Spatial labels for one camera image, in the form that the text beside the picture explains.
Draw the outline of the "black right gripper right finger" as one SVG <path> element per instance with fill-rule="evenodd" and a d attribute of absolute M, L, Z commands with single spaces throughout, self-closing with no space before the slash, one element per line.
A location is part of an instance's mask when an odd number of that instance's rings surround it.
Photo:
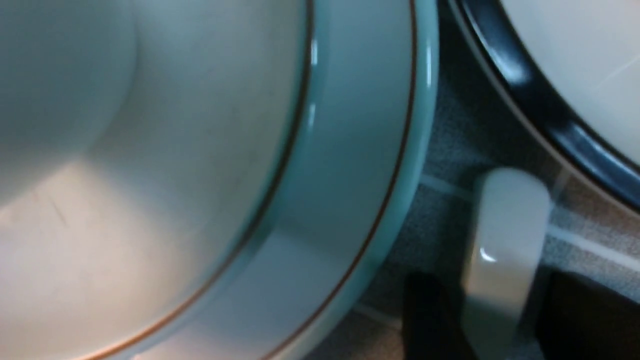
<path fill-rule="evenodd" d="M 547 360 L 638 360 L 640 306 L 587 276 L 554 271 L 535 337 Z"/>

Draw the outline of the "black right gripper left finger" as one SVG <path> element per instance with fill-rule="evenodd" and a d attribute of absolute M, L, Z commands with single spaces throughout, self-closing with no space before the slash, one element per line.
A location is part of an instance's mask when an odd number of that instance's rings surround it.
<path fill-rule="evenodd" d="M 402 342 L 405 360 L 474 360 L 446 287 L 432 274 L 404 280 Z"/>

